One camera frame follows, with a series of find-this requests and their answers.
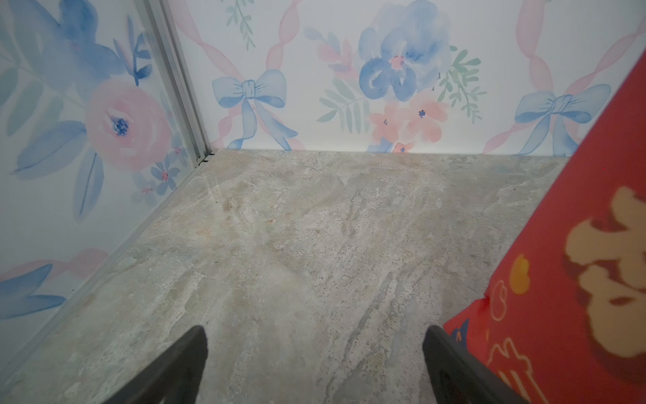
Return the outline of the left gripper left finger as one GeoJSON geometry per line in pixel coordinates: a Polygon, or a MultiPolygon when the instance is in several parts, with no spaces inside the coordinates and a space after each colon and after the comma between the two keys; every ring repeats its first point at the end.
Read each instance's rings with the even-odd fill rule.
{"type": "Polygon", "coordinates": [[[193,326],[106,402],[195,403],[207,358],[205,329],[193,326]]]}

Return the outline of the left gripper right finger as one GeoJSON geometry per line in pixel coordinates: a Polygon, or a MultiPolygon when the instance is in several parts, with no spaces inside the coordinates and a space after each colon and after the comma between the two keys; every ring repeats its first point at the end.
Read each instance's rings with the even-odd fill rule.
{"type": "Polygon", "coordinates": [[[438,403],[526,402],[441,327],[427,328],[422,350],[438,403]]]}

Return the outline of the red paper gift bag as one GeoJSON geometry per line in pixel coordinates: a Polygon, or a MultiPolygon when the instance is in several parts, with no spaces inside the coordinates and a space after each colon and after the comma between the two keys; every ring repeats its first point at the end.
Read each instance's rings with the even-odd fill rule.
{"type": "Polygon", "coordinates": [[[444,329],[524,403],[644,402],[644,60],[444,329]]]}

